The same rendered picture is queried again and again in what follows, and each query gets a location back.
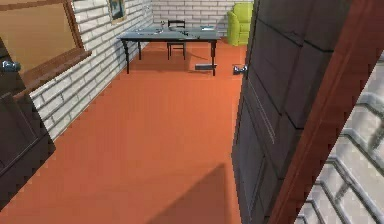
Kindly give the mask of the dark glass top table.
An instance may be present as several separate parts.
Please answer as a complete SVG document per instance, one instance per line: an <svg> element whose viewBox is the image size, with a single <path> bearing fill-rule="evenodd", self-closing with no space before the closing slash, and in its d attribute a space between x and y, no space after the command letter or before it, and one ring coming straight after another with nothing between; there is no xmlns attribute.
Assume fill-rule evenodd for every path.
<svg viewBox="0 0 384 224"><path fill-rule="evenodd" d="M157 34L156 29L159 27L147 27L143 29L136 29L126 31L118 36L122 42L125 52L126 62L129 62L128 43L136 42L138 45L138 52L141 52L142 42L207 42L211 45L211 63L215 64L216 45L220 39L218 32L202 31L201 28L164 28L164 32Z"/></svg>

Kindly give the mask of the brown framed window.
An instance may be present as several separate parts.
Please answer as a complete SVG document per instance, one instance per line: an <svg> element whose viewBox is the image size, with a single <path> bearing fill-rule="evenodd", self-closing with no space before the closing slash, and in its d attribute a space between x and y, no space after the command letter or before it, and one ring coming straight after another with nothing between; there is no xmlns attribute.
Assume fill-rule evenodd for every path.
<svg viewBox="0 0 384 224"><path fill-rule="evenodd" d="M71 0L0 0L0 38L27 94L91 55Z"/></svg>

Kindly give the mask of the framed wall picture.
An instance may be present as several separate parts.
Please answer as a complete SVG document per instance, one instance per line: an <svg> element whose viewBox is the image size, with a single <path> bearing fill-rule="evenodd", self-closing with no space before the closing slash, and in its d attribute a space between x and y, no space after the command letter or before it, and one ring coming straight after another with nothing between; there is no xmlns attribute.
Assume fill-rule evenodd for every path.
<svg viewBox="0 0 384 224"><path fill-rule="evenodd" d="M122 22L126 18L125 0L107 0L111 23Z"/></svg>

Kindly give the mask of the red brown door frame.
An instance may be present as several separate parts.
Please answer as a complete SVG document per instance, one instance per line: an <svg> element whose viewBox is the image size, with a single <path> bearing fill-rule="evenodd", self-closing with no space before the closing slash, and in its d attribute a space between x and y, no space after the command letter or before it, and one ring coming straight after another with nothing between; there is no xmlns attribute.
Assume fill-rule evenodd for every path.
<svg viewBox="0 0 384 224"><path fill-rule="evenodd" d="M268 224L293 224L384 51L384 0L352 0Z"/></svg>

